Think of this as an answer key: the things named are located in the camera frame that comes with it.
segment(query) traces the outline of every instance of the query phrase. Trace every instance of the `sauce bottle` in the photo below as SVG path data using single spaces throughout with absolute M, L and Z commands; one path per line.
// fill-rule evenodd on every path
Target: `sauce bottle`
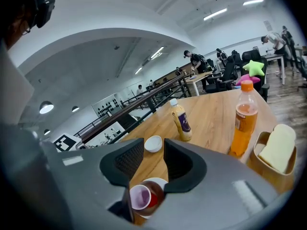
M 184 108 L 178 104 L 177 99 L 171 99 L 173 120 L 177 126 L 178 133 L 182 141 L 188 141 L 192 137 L 192 130 L 187 121 L 187 115 Z
M 248 148 L 248 143 L 254 132 L 258 108 L 256 97 L 253 94 L 253 82 L 241 82 L 241 95 L 236 105 L 235 135 L 230 147 L 230 155 L 241 157 Z

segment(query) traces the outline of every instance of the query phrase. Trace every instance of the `fluorescent light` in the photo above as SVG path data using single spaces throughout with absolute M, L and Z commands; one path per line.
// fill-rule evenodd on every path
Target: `fluorescent light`
M 162 55 L 162 53 L 158 53 L 158 54 L 156 54 L 152 59 L 156 59 L 156 58 L 158 58 L 159 56 L 161 56 Z
M 206 21 L 206 20 L 210 19 L 211 17 L 214 17 L 214 16 L 216 16 L 216 15 L 218 15 L 218 14 L 221 14 L 221 13 L 224 13 L 224 12 L 226 12 L 226 11 L 227 11 L 227 8 L 226 8 L 226 9 L 223 9 L 223 10 L 220 10 L 220 11 L 218 11 L 218 12 L 215 12 L 215 13 L 213 13 L 213 14 L 210 14 L 209 16 L 203 18 L 203 20 Z
M 158 54 L 162 49 L 164 49 L 164 47 L 161 47 L 157 52 L 155 52 L 153 54 L 153 56 L 150 57 L 150 59 L 154 58 L 156 54 Z
M 248 2 L 243 3 L 243 6 L 244 6 L 244 5 L 253 4 L 253 3 L 263 2 L 263 1 L 264 1 L 264 0 L 253 0 L 253 1 L 248 1 Z
M 142 67 L 140 67 L 135 74 L 138 74 L 140 70 L 142 70 Z

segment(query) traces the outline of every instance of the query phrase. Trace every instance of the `desk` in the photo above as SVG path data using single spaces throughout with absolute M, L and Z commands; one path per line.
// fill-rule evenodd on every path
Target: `desk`
M 192 139 L 189 143 L 227 154 L 233 139 L 235 129 L 236 104 L 241 90 L 218 92 L 197 97 L 178 99 L 188 116 L 192 129 Z M 240 159 L 243 163 L 249 158 L 253 145 L 261 131 L 271 132 L 277 124 L 276 118 L 268 104 L 254 90 L 259 113 L 255 131 L 251 137 L 245 154 Z M 170 104 L 160 107 L 150 118 L 137 126 L 122 140 L 144 138 L 158 135 L 164 138 L 178 139 L 177 127 L 171 115 Z M 144 151 L 144 158 L 130 181 L 130 187 L 135 186 L 150 177 L 160 177 L 168 181 L 167 167 L 163 160 L 164 144 L 160 151 L 150 153 Z M 146 219 L 134 214 L 135 224 L 141 225 Z
M 299 56 L 300 56 L 300 57 L 302 57 L 303 54 L 307 51 L 307 49 L 305 49 L 305 48 L 303 48 L 303 47 L 301 47 L 301 48 L 296 47 L 295 50 L 299 52 Z
M 199 95 L 199 92 L 198 92 L 198 89 L 197 89 L 197 85 L 196 83 L 206 77 L 208 77 L 208 75 L 211 75 L 212 74 L 212 71 L 208 71 L 208 72 L 204 72 L 204 73 L 201 73 L 201 74 L 198 74 L 196 75 L 196 78 L 194 79 L 186 79 L 186 82 L 187 83 L 192 83 L 193 84 L 193 87 L 194 87 L 194 90 L 195 90 L 195 93 L 196 95 L 198 96 Z
M 265 57 L 268 62 L 271 61 L 271 60 L 281 59 L 281 61 L 282 61 L 282 84 L 284 85 L 285 74 L 284 74 L 283 55 L 271 54 L 271 55 L 264 55 L 264 56 L 261 56 L 261 57 Z
M 222 64 L 222 61 L 219 60 L 219 59 L 217 59 L 217 60 L 216 60 L 216 65 L 217 65 L 219 71 L 221 71 L 221 69 L 224 69 L 224 65 L 222 64 L 223 67 L 221 68 L 220 64 Z

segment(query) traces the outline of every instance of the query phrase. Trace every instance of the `ceiling light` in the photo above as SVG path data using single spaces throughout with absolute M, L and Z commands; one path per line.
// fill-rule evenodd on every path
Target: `ceiling light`
M 158 54 L 162 49 L 164 49 L 164 47 L 161 47 L 157 52 L 155 52 L 153 54 L 153 56 L 150 57 L 150 59 L 154 58 L 156 54 Z
M 142 70 L 142 67 L 140 67 L 135 74 L 138 74 L 140 70 Z
M 218 12 L 215 12 L 215 13 L 213 13 L 213 14 L 210 14 L 209 16 L 203 18 L 203 20 L 206 21 L 206 20 L 210 19 L 211 17 L 214 17 L 214 16 L 216 16 L 216 15 L 218 15 L 218 14 L 221 14 L 221 13 L 224 13 L 224 12 L 226 12 L 226 11 L 227 11 L 227 8 L 226 8 L 226 9 L 223 9 L 223 10 L 220 10 L 220 11 L 218 11 Z
M 45 129 L 44 135 L 48 135 L 51 131 L 49 129 Z
M 156 59 L 156 58 L 158 58 L 159 56 L 161 56 L 162 55 L 162 53 L 158 53 L 158 54 L 156 54 L 152 59 Z
M 77 107 L 76 105 L 72 108 L 72 112 L 74 113 L 74 112 L 76 112 L 76 111 L 78 111 L 79 110 L 79 107 Z
M 39 106 L 39 113 L 45 114 L 50 112 L 53 109 L 54 105 L 49 101 L 43 101 Z
M 243 3 L 243 6 L 244 6 L 244 5 L 253 4 L 253 3 L 263 2 L 263 1 L 264 1 L 264 0 L 253 0 L 253 1 L 248 1 L 248 2 Z

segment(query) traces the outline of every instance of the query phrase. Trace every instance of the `paper cup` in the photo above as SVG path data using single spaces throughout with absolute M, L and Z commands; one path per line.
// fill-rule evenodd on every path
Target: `paper cup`
M 144 185 L 136 185 L 130 189 L 130 200 L 132 208 L 136 210 L 153 207 L 158 203 L 157 196 Z

